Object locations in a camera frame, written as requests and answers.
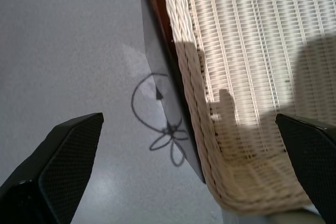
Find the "wicker basket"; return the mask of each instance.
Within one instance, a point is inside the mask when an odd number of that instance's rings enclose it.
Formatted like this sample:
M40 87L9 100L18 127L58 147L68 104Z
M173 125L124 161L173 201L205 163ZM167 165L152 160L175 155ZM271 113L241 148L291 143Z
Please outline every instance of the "wicker basket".
M166 0L207 186L221 207L310 203L275 116L336 124L335 0Z

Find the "woven wicker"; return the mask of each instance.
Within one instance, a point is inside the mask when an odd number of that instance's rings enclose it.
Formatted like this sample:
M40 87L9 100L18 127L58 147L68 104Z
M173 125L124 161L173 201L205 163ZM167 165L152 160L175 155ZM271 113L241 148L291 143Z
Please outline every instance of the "woven wicker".
M166 0L209 190L225 209L310 203L278 112L336 125L335 0Z

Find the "gray table surface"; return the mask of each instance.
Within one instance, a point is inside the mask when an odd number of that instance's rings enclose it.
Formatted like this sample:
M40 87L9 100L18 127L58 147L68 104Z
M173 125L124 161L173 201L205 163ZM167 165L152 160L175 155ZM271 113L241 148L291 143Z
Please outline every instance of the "gray table surface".
M92 176L72 223L222 223L188 163L174 167L130 99L150 72L140 0L0 0L0 183L54 125L103 112ZM165 126L152 85L136 100Z

